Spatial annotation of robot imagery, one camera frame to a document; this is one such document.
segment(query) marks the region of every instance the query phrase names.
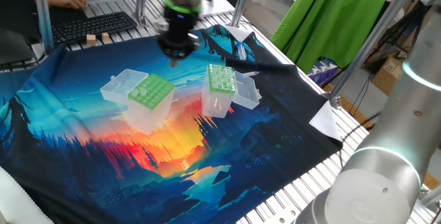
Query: forest landscape print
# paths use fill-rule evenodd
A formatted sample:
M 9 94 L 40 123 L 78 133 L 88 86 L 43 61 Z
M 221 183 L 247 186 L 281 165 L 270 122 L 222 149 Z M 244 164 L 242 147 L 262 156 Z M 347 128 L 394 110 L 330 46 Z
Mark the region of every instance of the forest landscape print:
M 289 117 L 301 108 L 290 100 L 296 92 L 263 73 L 257 87 L 276 90 L 261 90 L 254 110 L 233 103 L 224 119 L 203 116 L 206 67 L 229 65 L 237 41 L 221 26 L 197 35 L 200 50 L 177 68 L 153 37 L 49 58 L 0 102 L 0 166 L 91 223 L 234 223 L 338 149 L 309 155 L 315 141 Z M 246 48 L 249 61 L 268 59 L 255 37 Z M 99 92 L 127 68 L 176 87 L 169 116 L 149 136 Z

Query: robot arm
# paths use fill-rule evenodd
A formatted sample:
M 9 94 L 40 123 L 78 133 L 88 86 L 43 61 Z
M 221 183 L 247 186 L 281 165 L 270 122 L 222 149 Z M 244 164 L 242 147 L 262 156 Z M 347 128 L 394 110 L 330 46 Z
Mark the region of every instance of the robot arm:
M 169 23 L 168 30 L 162 31 L 156 39 L 171 59 L 173 68 L 199 47 L 198 38 L 189 32 L 199 20 L 201 1 L 165 0 L 164 18 Z
M 434 8 L 376 128 L 295 224 L 408 221 L 440 143 L 441 1 Z

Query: metal post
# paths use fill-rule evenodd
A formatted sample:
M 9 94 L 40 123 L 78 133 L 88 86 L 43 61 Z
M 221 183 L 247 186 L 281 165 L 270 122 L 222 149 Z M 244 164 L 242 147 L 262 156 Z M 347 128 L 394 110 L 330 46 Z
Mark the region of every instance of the metal post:
M 340 93 L 346 86 L 347 82 L 350 80 L 352 75 L 356 70 L 365 62 L 366 57 L 372 51 L 373 47 L 380 40 L 381 35 L 386 30 L 387 26 L 391 20 L 397 15 L 401 7 L 406 3 L 407 0 L 393 0 L 391 5 L 384 12 L 381 19 L 378 21 L 375 28 L 372 30 L 371 34 L 367 37 L 365 43 L 361 47 L 360 51 L 356 55 L 355 59 L 351 62 L 346 72 L 343 74 L 341 80 L 337 83 L 331 93 L 326 93 L 326 97 L 332 107 L 340 108 Z
M 141 26 L 147 25 L 147 17 L 144 15 L 145 12 L 145 0 L 136 0 L 136 10 L 135 19 L 139 22 Z
M 236 7 L 234 9 L 234 14 L 230 26 L 238 27 L 240 18 L 242 17 L 243 11 L 245 10 L 245 3 L 247 0 L 237 0 Z
M 37 13 L 39 16 L 39 26 L 41 38 L 43 40 L 44 51 L 49 55 L 54 50 L 54 40 L 52 38 L 52 28 L 50 25 L 48 0 L 35 0 Z

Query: plastic box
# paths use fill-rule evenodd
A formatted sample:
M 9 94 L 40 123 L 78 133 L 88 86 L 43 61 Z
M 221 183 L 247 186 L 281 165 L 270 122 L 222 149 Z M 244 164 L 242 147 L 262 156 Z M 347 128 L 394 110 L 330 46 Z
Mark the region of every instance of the plastic box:
M 151 74 L 129 93 L 127 124 L 149 135 L 163 124 L 170 112 L 174 84 Z
M 236 88 L 236 77 L 232 68 L 209 65 L 202 87 L 202 114 L 224 118 L 232 104 Z
M 127 105 L 129 92 L 148 76 L 148 73 L 126 69 L 118 76 L 110 77 L 111 81 L 100 89 L 101 94 L 105 100 Z
M 259 104 L 260 99 L 254 79 L 240 72 L 234 72 L 234 74 L 236 77 L 237 91 L 234 95 L 233 102 L 253 110 Z

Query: wooden block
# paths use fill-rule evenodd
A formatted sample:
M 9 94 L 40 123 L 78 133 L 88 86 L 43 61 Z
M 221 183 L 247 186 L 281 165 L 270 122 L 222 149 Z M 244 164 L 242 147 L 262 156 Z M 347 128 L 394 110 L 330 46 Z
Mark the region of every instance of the wooden block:
M 96 36 L 95 34 L 88 34 L 86 39 L 88 40 L 88 48 L 96 46 Z
M 103 42 L 105 44 L 110 43 L 110 37 L 108 33 L 102 33 L 101 34 L 101 39 L 103 40 Z

